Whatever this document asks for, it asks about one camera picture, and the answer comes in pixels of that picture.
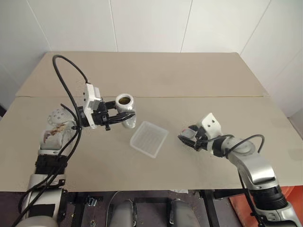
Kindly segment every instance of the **black cable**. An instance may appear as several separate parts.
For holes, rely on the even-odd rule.
[[[78,143],[80,141],[80,138],[81,138],[81,132],[82,132],[82,130],[79,130],[79,134],[78,134],[77,140],[75,142],[75,145],[72,148],[71,153],[68,155],[68,157],[66,159],[66,162],[71,158],[71,156],[75,152],[75,150],[76,150],[76,148],[78,146]],[[15,227],[19,223],[19,221],[22,219],[22,217],[29,211],[29,209],[32,207],[32,205],[39,199],[39,197],[44,193],[44,191],[49,187],[49,185],[57,177],[58,173],[61,171],[61,169],[63,168],[63,166],[64,165],[61,165],[61,167],[58,168],[58,170],[56,171],[56,173],[52,176],[52,178],[49,180],[49,182],[46,183],[46,185],[44,186],[44,188],[34,197],[34,199],[28,204],[28,206],[21,212],[21,214],[19,215],[19,217],[13,223],[12,227]]]
[[[265,142],[265,137],[264,137],[263,135],[256,134],[256,135],[249,136],[249,137],[247,137],[246,139],[242,140],[241,142],[237,143],[235,146],[233,146],[233,147],[230,148],[228,151],[226,151],[225,154],[224,154],[224,156],[227,157],[227,156],[228,156],[233,150],[235,150],[238,146],[240,146],[241,144],[243,144],[243,143],[245,143],[246,141],[251,140],[252,138],[255,138],[255,137],[260,137],[260,138],[262,138],[260,147],[259,147],[259,149],[258,149],[258,153],[260,153],[261,149],[263,148],[264,142]]]
[[[241,142],[237,143],[236,145],[234,145],[231,149],[229,149],[225,154],[224,156],[228,156],[233,150],[235,150],[238,146],[240,146],[241,144],[245,143],[246,141],[252,139],[252,138],[255,138],[255,137],[260,137],[262,139],[261,143],[260,143],[260,146],[258,148],[258,153],[261,152],[261,149],[263,148],[263,145],[264,145],[264,142],[265,142],[265,137],[263,135],[260,135],[260,134],[256,134],[256,135],[252,135],[252,136],[249,136],[247,137],[246,139],[242,140]],[[260,216],[257,214],[256,212],[256,209],[254,207],[254,204],[251,200],[251,197],[250,197],[250,193],[248,191],[247,188],[245,188],[245,185],[244,185],[244,182],[243,182],[243,179],[240,175],[240,172],[238,171],[238,175],[239,175],[239,179],[240,179],[240,183],[241,183],[241,186],[242,186],[242,189],[245,189],[245,198],[247,200],[247,203],[248,205],[250,206],[250,209],[252,211],[252,214],[256,217],[256,220],[258,222],[258,225],[259,226],[264,226],[264,223],[262,221],[262,219],[260,218]]]
[[[82,72],[82,70],[77,66],[75,65],[72,61],[70,61],[69,59],[65,58],[64,56],[62,55],[54,55],[53,56],[53,67],[54,67],[54,70],[62,84],[62,86],[64,87],[67,95],[69,96],[70,100],[71,100],[71,103],[76,111],[76,114],[77,116],[68,108],[66,107],[65,105],[61,104],[61,106],[63,108],[65,108],[67,111],[69,111],[73,117],[75,118],[75,121],[76,121],[76,133],[74,134],[74,136],[65,144],[65,146],[61,149],[60,153],[58,154],[57,157],[59,157],[63,151],[67,148],[68,145],[70,145],[70,143],[72,143],[72,141],[76,138],[77,136],[77,140],[75,142],[75,145],[74,147],[72,148],[70,154],[68,155],[68,157],[66,158],[66,161],[61,165],[61,167],[59,167],[57,169],[57,171],[54,173],[54,175],[51,177],[51,175],[53,174],[49,174],[43,181],[41,181],[40,183],[34,185],[32,188],[28,189],[27,192],[24,194],[24,196],[22,196],[22,200],[21,202],[19,202],[20,205],[18,205],[19,207],[22,207],[22,201],[23,201],[23,198],[29,194],[31,191],[33,191],[34,189],[36,189],[37,187],[39,187],[40,185],[42,185],[43,183],[47,182],[47,180],[50,178],[50,180],[46,183],[46,185],[44,186],[44,188],[37,194],[37,196],[28,204],[28,206],[20,213],[20,215],[18,216],[18,218],[15,220],[15,222],[13,223],[12,227],[15,227],[18,222],[22,219],[22,217],[29,211],[29,209],[32,207],[32,205],[39,199],[39,197],[43,194],[43,192],[50,186],[50,184],[53,182],[53,180],[58,176],[59,172],[61,171],[61,169],[65,166],[65,164],[68,162],[68,160],[71,158],[71,156],[73,155],[73,153],[75,152],[77,146],[78,146],[78,143],[80,141],[80,138],[81,138],[81,132],[82,132],[82,126],[81,126],[81,117],[80,117],[80,113],[79,113],[79,110],[78,110],[78,106],[71,94],[71,92],[69,91],[68,87],[66,86],[59,70],[58,70],[58,67],[57,67],[57,64],[56,64],[56,59],[57,58],[62,58],[64,60],[66,60],[68,63],[70,63],[72,66],[74,66],[78,72],[83,76],[84,80],[85,80],[85,83],[89,83],[86,76],[84,75],[84,73]]]
[[[76,133],[73,135],[73,137],[64,145],[64,147],[61,149],[61,151],[58,153],[57,159],[61,156],[61,154],[64,152],[64,150],[73,142],[73,140],[76,138],[76,136],[78,135],[78,131],[76,131]],[[19,203],[18,203],[18,211],[19,213],[21,213],[22,211],[22,202],[24,200],[24,198],[33,190],[37,189],[39,186],[41,186],[42,184],[44,184],[54,173],[55,168],[52,169],[52,171],[50,172],[50,174],[41,182],[39,182],[38,184],[35,184],[33,187],[31,187],[30,189],[28,189],[20,198]]]
[[[60,104],[60,105],[61,105],[64,109],[66,109],[68,112],[71,113],[71,115],[73,116],[73,118],[74,118],[74,120],[75,120],[75,122],[76,122],[76,125],[78,125],[79,122],[78,122],[77,116],[74,114],[74,112],[73,112],[70,108],[68,108],[66,105],[64,105],[64,104]]]
[[[63,78],[62,78],[62,76],[61,76],[61,73],[60,73],[59,70],[58,70],[58,66],[57,66],[57,63],[56,63],[56,59],[57,59],[57,58],[62,58],[62,59],[64,59],[64,60],[66,60],[68,63],[70,63],[70,64],[71,64],[73,67],[75,67],[75,68],[79,71],[79,73],[83,76],[83,78],[84,78],[84,80],[85,80],[85,83],[88,84],[89,82],[88,82],[86,76],[84,75],[84,73],[81,71],[81,69],[79,69],[78,66],[76,66],[75,63],[73,63],[71,60],[69,60],[69,59],[63,57],[62,55],[58,55],[58,54],[53,56],[53,60],[52,60],[52,61],[53,61],[53,68],[55,69],[56,74],[57,74],[57,76],[58,76],[58,78],[59,78],[59,80],[60,80],[62,86],[64,87],[64,90],[66,91],[68,97],[69,97],[70,100],[71,100],[71,103],[72,103],[73,107],[75,108],[75,111],[76,111],[76,114],[77,114],[77,118],[78,118],[78,122],[79,122],[79,126],[81,126],[81,125],[82,125],[82,124],[81,124],[81,116],[80,116],[80,113],[79,113],[77,104],[76,104],[76,102],[75,102],[75,100],[74,100],[74,98],[73,98],[73,96],[72,96],[70,90],[69,90],[68,87],[66,86],[66,83],[64,82],[64,80],[63,80]]]
[[[71,60],[69,60],[68,58],[62,56],[62,55],[59,55],[59,54],[56,54],[53,56],[53,67],[55,68],[55,71],[57,74],[60,74],[59,70],[58,70],[58,67],[57,67],[57,64],[55,63],[55,60],[57,58],[62,58],[64,60],[66,60],[69,64],[71,64],[73,67],[76,68],[76,70],[78,70],[78,72],[83,76],[84,80],[85,80],[85,83],[89,83],[89,81],[87,80],[87,77],[85,76],[85,74],[82,72],[82,70],[74,63],[72,62]]]
[[[208,143],[208,142],[211,142],[211,141],[214,141],[214,140],[218,140],[218,139],[221,139],[221,138],[226,138],[226,137],[234,137],[234,136],[231,135],[231,134],[227,134],[227,135],[217,136],[217,137],[209,139],[209,140],[201,140],[201,142],[202,143]]]

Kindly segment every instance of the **floor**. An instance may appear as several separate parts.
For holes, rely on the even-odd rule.
[[[96,207],[86,207],[83,215],[82,227],[104,227],[106,221],[106,208],[114,192],[98,192],[96,195],[103,196],[103,201],[98,202]],[[0,227],[9,227],[18,216],[17,204],[21,196],[19,192],[0,192]],[[196,191],[176,193],[172,191],[131,191],[120,192],[112,200],[117,205],[127,199],[134,200],[140,197],[167,197],[170,199],[179,198],[186,201],[193,208],[193,211],[200,222],[201,227],[209,227],[207,214],[203,199],[199,198]],[[221,227],[241,227],[228,199],[214,202],[217,216]],[[61,223],[61,227],[70,227],[74,206],[68,204],[67,215]],[[137,204],[137,227],[166,227],[167,214],[165,203],[138,203]]]

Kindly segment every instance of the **seam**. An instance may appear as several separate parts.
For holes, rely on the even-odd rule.
[[[112,10],[111,0],[109,0],[109,7],[110,7],[110,15],[112,16],[112,23],[113,23],[113,28],[114,28],[114,36],[115,36],[116,49],[117,49],[117,52],[119,52],[118,44],[117,44],[116,28],[115,28],[115,23],[114,23],[114,17],[113,17],[113,10]]]
[[[184,44],[184,40],[185,40],[185,35],[186,35],[186,31],[187,31],[187,26],[188,26],[188,21],[189,21],[189,16],[190,16],[192,5],[193,5],[193,0],[191,0],[191,2],[190,2],[190,7],[189,7],[189,12],[188,12],[188,17],[187,17],[187,22],[186,22],[186,26],[185,26],[185,31],[184,31],[184,36],[183,36],[183,40],[182,40],[180,53],[182,52],[182,49],[183,49],[183,44]]]
[[[257,23],[257,25],[256,25],[255,29],[252,31],[252,33],[251,33],[250,37],[248,38],[247,42],[245,43],[245,45],[244,45],[243,49],[241,50],[241,52],[240,52],[240,56],[241,56],[241,55],[242,55],[242,53],[244,52],[244,50],[245,50],[245,48],[246,48],[247,44],[249,43],[250,39],[251,39],[251,38],[252,38],[252,36],[254,35],[255,31],[257,30],[257,27],[259,26],[259,24],[260,24],[260,22],[261,22],[262,18],[264,17],[264,15],[265,15],[265,13],[266,13],[266,11],[267,11],[267,9],[268,9],[268,7],[269,7],[270,3],[271,3],[271,0],[269,1],[269,3],[268,3],[268,5],[267,5],[267,7],[265,8],[265,10],[264,10],[264,12],[263,12],[262,16],[260,17],[260,20],[259,20],[259,22]]]
[[[16,79],[15,75],[13,73],[10,73],[10,71],[2,63],[0,63],[0,66],[9,75],[9,78],[11,78],[16,83],[16,85],[18,86],[18,88],[20,88],[21,84],[18,82],[18,80]]]
[[[34,13],[32,7],[30,6],[28,0],[27,0],[27,5],[28,5],[28,7],[30,8],[30,10],[32,11],[32,14],[33,14],[34,18],[35,18],[35,20],[36,20],[36,22],[37,22],[39,28],[41,29],[41,31],[42,31],[42,33],[43,33],[43,35],[44,35],[44,38],[46,39],[46,42],[47,42],[47,44],[48,44],[49,49],[50,49],[51,51],[53,51],[53,50],[52,50],[52,47],[51,47],[51,44],[49,43],[49,41],[48,41],[48,39],[47,39],[47,37],[46,37],[46,34],[45,34],[44,30],[42,29],[42,26],[41,26],[41,24],[39,23],[38,18],[36,17],[36,15],[35,15],[35,13]]]
[[[273,82],[276,81],[276,79],[280,76],[280,74],[292,63],[292,61],[301,53],[303,48],[301,48],[290,60],[289,62],[270,80],[268,83],[268,88],[272,87]]]

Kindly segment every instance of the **white corner wall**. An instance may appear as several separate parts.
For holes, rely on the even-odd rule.
[[[2,0],[0,104],[47,51],[238,52],[287,116],[303,107],[302,0]]]
[[[303,139],[303,108],[292,115],[289,120]]]

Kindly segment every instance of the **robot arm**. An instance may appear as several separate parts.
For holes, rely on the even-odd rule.
[[[136,122],[134,99],[129,94],[121,94],[116,101],[104,102],[100,97],[99,89],[86,84],[84,92],[84,105],[78,107],[81,115],[82,127],[95,129],[97,125],[105,126],[122,122],[124,127],[133,128]],[[116,109],[118,114],[109,116],[108,109]],[[47,190],[31,206],[23,216],[18,227],[45,226],[56,227],[66,213],[67,191],[65,185],[67,157],[71,153],[73,137],[76,137],[77,120],[67,108],[53,111],[47,119],[46,130],[40,139],[40,149],[36,161],[35,173],[30,176],[28,188],[31,190],[23,203],[19,204],[22,212],[49,182],[50,176],[60,169],[58,175],[52,180]]]
[[[221,126],[210,113],[196,125],[178,136],[196,151],[207,150],[217,157],[225,157],[234,164],[255,202],[255,211],[266,226],[302,227],[287,202],[271,165],[256,151],[249,140],[223,135]]]

